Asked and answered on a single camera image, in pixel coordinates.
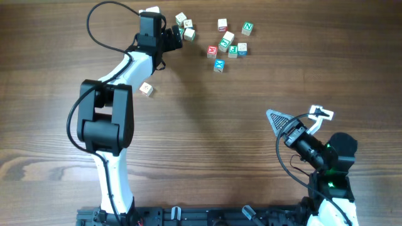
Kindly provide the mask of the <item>blue letter X block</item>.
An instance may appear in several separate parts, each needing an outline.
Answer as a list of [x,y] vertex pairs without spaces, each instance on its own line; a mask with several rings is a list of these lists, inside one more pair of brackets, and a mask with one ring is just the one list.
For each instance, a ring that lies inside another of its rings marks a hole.
[[224,71],[225,61],[216,59],[214,63],[214,71],[222,73]]

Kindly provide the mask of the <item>shell picture block red side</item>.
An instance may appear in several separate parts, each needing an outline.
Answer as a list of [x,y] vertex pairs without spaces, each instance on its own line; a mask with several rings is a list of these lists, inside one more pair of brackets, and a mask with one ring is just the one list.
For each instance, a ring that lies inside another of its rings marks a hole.
[[143,82],[143,84],[140,86],[139,90],[140,90],[144,95],[146,95],[146,96],[149,97],[149,96],[151,96],[151,94],[153,93],[154,88],[153,88],[152,85],[150,85],[150,84],[148,84],[148,83],[146,83],[146,82]]

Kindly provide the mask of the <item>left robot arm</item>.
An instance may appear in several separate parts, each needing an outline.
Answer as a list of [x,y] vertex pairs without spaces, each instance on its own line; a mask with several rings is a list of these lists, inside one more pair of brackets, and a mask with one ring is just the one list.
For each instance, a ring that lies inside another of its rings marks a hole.
[[134,133],[133,93],[165,68],[165,52],[183,46],[178,26],[167,28],[161,13],[143,11],[139,18],[140,31],[122,62],[98,80],[84,80],[76,104],[78,139],[97,165],[102,192],[97,223],[102,225],[142,225],[126,164]]

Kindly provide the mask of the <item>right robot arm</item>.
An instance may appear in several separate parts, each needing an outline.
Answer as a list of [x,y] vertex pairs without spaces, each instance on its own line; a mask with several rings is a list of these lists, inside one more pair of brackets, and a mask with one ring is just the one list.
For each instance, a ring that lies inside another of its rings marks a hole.
[[[315,138],[322,122],[330,121],[334,116],[334,112],[320,105],[312,105],[304,116],[314,122],[311,127],[302,123],[303,115],[291,116],[273,109],[266,111],[276,136],[275,152],[281,167],[308,190],[308,196],[303,197],[293,210],[276,209],[275,215],[270,215],[267,221],[272,223],[277,217],[280,224],[288,225],[358,225],[355,198],[348,177],[356,161],[358,142],[344,132],[336,132],[326,143]],[[280,142],[314,168],[308,174],[307,183],[285,166],[280,155]]]

